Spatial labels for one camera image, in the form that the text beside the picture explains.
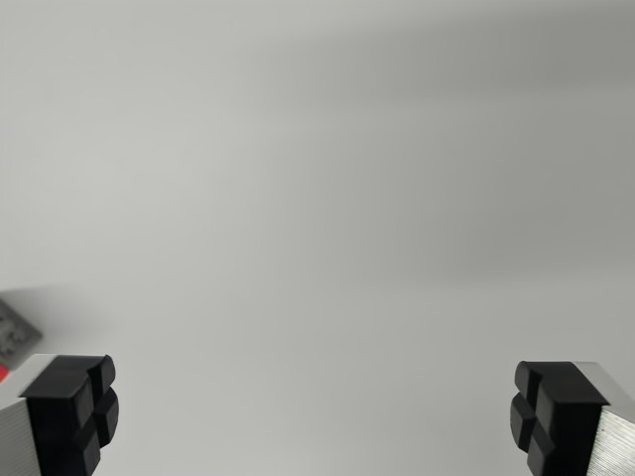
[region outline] red label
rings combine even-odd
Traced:
[[[2,382],[7,375],[9,375],[9,369],[0,365],[0,382]]]

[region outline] white backdrop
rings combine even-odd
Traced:
[[[528,475],[635,395],[635,5],[0,0],[0,289],[109,353],[100,476]]]

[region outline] black gripper pad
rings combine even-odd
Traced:
[[[25,390],[42,476],[90,476],[117,427],[109,356],[58,356]]]
[[[535,476],[584,476],[606,399],[571,362],[521,362],[514,440]]]

